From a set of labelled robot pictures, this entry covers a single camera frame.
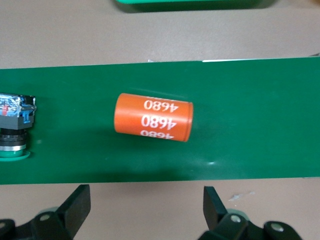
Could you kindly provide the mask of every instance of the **beige surface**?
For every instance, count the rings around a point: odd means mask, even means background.
[[[139,8],[112,0],[1,0],[0,68],[320,52],[319,0],[275,0],[255,7],[137,13]],[[259,226],[284,221],[305,240],[320,239],[319,178],[92,184],[92,210],[75,239],[195,240],[206,230],[204,185],[215,186],[228,208],[244,211]],[[2,185],[0,218],[22,224],[60,205],[76,186]],[[228,201],[236,194],[244,195]]]

